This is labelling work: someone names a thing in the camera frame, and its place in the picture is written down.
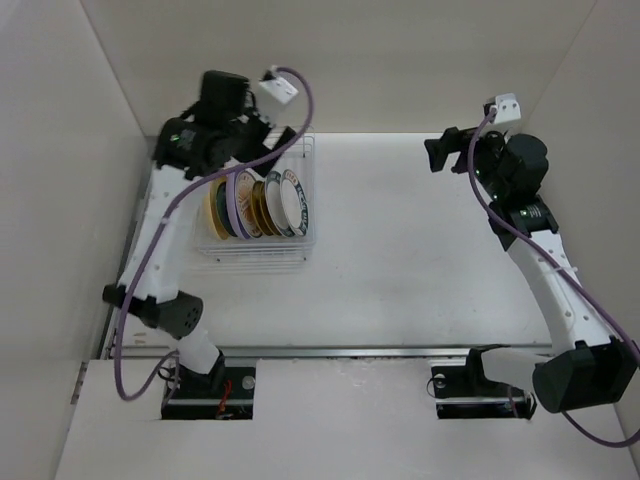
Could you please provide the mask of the white plate green rim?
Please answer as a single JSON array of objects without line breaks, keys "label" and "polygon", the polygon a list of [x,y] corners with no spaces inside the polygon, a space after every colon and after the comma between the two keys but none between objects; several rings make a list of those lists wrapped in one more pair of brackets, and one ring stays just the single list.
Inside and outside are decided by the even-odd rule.
[{"label": "white plate green rim", "polygon": [[297,175],[286,169],[281,176],[280,195],[286,219],[297,236],[305,236],[309,225],[306,194]]},{"label": "white plate green rim", "polygon": [[295,233],[291,229],[287,220],[280,192],[281,174],[278,171],[271,171],[265,181],[265,198],[269,215],[274,222],[279,233],[285,237],[294,237]]}]

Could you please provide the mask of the amber yellow patterned plate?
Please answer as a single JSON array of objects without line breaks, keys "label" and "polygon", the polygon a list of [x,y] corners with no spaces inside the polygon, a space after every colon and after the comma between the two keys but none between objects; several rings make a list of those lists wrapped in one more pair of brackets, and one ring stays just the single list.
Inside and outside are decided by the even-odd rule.
[{"label": "amber yellow patterned plate", "polygon": [[264,210],[262,208],[264,182],[256,181],[252,187],[251,208],[256,223],[263,235],[274,236],[274,231],[266,220]]}]

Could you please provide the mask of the teal blue floral plate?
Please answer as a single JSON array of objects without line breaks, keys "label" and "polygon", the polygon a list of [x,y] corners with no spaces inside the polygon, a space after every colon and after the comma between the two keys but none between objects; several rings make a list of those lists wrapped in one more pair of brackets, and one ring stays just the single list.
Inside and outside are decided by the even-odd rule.
[{"label": "teal blue floral plate", "polygon": [[236,237],[236,233],[231,225],[228,215],[225,180],[221,181],[216,192],[216,210],[218,217],[228,235],[231,237]]}]

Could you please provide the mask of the yellow plastic plate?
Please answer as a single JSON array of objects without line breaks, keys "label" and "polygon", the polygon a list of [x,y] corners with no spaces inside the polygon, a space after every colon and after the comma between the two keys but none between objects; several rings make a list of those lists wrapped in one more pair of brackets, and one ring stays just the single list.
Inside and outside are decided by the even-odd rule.
[{"label": "yellow plastic plate", "polygon": [[225,177],[217,178],[212,181],[205,200],[205,211],[209,229],[220,240],[227,240],[229,238],[229,233],[223,226],[217,211],[217,193],[220,186],[225,182]]}]

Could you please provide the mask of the purple plastic plate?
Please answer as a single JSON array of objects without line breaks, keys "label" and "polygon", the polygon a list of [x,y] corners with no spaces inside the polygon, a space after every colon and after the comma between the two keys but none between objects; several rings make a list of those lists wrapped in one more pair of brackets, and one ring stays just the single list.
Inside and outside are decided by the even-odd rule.
[{"label": "purple plastic plate", "polygon": [[226,182],[226,204],[227,204],[227,213],[229,217],[229,221],[233,232],[239,239],[246,240],[248,239],[248,234],[242,226],[236,207],[236,199],[235,199],[235,179],[236,175],[231,173],[227,176]]}]

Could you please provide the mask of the white plate orange sunburst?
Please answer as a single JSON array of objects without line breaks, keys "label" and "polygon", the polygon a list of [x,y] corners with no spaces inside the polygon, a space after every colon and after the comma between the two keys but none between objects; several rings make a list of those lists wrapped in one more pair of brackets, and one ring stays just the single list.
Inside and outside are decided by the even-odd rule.
[{"label": "white plate orange sunburst", "polygon": [[252,192],[255,183],[255,176],[248,170],[244,170],[236,175],[234,194],[236,210],[240,223],[250,238],[260,238],[263,235],[251,207]]}]

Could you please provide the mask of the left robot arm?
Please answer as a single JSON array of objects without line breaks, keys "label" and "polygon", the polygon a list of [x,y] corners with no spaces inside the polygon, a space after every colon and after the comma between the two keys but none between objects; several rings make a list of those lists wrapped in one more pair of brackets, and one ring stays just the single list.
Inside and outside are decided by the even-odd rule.
[{"label": "left robot arm", "polygon": [[150,192],[137,241],[119,280],[105,286],[104,302],[120,311],[114,376],[122,399],[120,350],[124,324],[133,316],[176,340],[170,352],[177,372],[201,396],[217,394],[224,382],[224,355],[210,339],[201,298],[179,289],[181,256],[199,210],[200,196],[213,181],[246,169],[264,172],[305,133],[286,128],[274,147],[265,141],[278,116],[296,98],[287,80],[295,71],[272,66],[252,85],[248,78],[218,70],[205,72],[198,100],[162,126],[152,155]]}]

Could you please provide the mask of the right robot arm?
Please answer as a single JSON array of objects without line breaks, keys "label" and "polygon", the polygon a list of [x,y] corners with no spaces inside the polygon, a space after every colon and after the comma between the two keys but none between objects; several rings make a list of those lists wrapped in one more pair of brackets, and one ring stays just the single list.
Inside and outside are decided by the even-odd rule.
[{"label": "right robot arm", "polygon": [[490,197],[489,223],[503,250],[524,276],[549,330],[551,357],[507,345],[474,348],[463,369],[465,386],[477,396],[514,387],[537,397],[550,413],[618,402],[638,363],[629,342],[615,333],[575,287],[559,226],[539,189],[548,172],[546,145],[528,134],[447,129],[424,146],[429,167],[469,174]]}]

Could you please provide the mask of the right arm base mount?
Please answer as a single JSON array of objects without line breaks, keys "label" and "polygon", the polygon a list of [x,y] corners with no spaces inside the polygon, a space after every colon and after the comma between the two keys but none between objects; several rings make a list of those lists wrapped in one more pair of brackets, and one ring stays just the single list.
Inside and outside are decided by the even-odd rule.
[{"label": "right arm base mount", "polygon": [[475,384],[463,365],[435,365],[427,392],[435,399],[439,420],[531,420],[537,410],[533,394],[503,383]]}]

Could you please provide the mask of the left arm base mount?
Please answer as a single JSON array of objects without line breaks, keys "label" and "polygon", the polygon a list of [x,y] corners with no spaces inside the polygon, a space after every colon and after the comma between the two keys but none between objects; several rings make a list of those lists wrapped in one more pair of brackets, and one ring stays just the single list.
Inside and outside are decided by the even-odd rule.
[{"label": "left arm base mount", "polygon": [[207,379],[183,366],[162,367],[165,382],[162,420],[252,420],[257,365],[231,359],[215,379]]}]

